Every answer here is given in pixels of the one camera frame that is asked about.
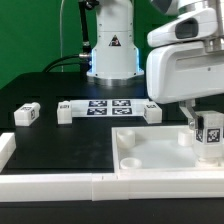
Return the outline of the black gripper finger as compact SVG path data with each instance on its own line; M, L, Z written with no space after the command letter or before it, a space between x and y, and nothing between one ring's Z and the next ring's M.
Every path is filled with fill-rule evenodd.
M198 128L198 115L194 111L196 106L194 99L184 100L179 102L179 108L188 119L188 125L191 130Z

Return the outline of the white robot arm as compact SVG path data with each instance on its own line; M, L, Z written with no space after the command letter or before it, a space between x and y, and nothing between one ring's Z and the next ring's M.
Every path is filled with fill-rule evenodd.
M131 0L79 1L95 9L97 17L97 44L87 55L88 79L113 85L145 75L153 101L177 102L191 128L204 128L195 100L224 93L224 0L149 0L176 19L148 33L152 51L145 70L133 43Z

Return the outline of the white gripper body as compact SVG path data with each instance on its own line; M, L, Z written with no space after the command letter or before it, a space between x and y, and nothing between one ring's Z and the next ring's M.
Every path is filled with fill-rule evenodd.
M147 36L147 90L158 103L224 92L224 11L196 9Z

